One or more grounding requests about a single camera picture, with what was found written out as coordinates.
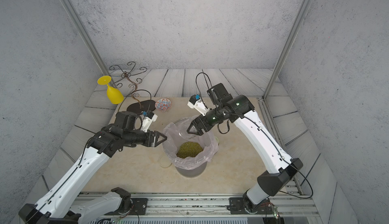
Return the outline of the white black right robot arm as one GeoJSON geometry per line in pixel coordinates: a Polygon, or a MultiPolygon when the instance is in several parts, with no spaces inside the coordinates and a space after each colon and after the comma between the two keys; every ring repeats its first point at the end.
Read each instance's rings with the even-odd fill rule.
{"type": "Polygon", "coordinates": [[[266,168],[257,183],[243,194],[242,209],[256,214],[266,205],[268,197],[279,193],[300,172],[303,163],[299,158],[292,158],[276,142],[246,96],[232,97],[222,83],[211,87],[207,93],[215,108],[207,108],[201,95],[192,95],[187,105],[200,115],[192,120],[187,133],[202,136],[225,121],[234,123],[243,132],[266,168]]]}

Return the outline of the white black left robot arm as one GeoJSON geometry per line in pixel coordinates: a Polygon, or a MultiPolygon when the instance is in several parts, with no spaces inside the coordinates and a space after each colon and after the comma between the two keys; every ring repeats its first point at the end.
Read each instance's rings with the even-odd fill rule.
{"type": "Polygon", "coordinates": [[[83,153],[61,180],[35,204],[25,204],[19,217],[26,224],[86,224],[111,212],[129,214],[133,207],[131,194],[120,187],[80,206],[73,203],[116,152],[137,145],[156,148],[167,140],[164,134],[149,130],[157,118],[153,112],[142,115],[118,112],[114,123],[103,127],[87,141],[83,153]]]}

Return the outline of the grey bin with plastic liner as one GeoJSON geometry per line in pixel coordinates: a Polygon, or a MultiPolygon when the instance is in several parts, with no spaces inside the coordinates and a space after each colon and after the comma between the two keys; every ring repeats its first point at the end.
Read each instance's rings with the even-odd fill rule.
{"type": "Polygon", "coordinates": [[[163,142],[165,154],[176,170],[188,178],[201,175],[219,150],[219,141],[213,132],[205,132],[201,136],[187,133],[194,119],[194,116],[182,118],[163,130],[167,136],[163,142]]]}

